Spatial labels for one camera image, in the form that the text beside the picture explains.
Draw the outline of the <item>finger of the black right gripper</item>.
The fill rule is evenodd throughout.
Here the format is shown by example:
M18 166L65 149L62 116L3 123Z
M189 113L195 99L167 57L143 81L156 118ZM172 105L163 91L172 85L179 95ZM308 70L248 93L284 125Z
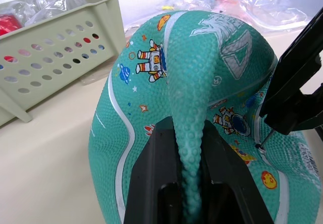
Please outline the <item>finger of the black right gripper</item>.
M304 97L297 130L309 130L322 125L322 84L313 94Z

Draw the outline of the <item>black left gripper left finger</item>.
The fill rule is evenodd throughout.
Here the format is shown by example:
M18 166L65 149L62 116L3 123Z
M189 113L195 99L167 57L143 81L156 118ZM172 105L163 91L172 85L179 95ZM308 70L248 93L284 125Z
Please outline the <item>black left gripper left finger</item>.
M166 117L132 168L124 223L181 223L181 170L173 121Z

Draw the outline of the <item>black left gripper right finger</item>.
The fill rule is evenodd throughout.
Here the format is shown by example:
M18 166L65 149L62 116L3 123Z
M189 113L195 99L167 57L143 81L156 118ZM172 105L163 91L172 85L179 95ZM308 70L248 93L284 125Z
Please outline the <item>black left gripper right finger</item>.
M273 223L247 165L208 120L203 128L201 174L204 223Z

